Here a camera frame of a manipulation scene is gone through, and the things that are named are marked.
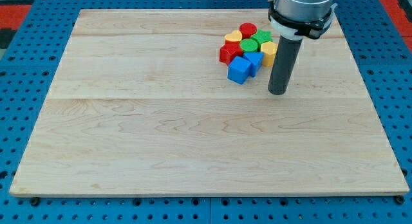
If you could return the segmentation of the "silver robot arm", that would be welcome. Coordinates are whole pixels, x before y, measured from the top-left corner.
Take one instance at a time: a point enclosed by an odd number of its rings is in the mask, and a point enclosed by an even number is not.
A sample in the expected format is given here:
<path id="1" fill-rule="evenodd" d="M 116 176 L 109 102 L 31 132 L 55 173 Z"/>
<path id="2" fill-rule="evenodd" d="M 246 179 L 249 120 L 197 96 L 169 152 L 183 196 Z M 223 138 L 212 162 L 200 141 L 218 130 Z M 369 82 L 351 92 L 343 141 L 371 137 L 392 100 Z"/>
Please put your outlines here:
<path id="1" fill-rule="evenodd" d="M 334 0 L 268 0 L 268 19 L 280 36 L 291 41 L 318 39 L 335 17 Z"/>

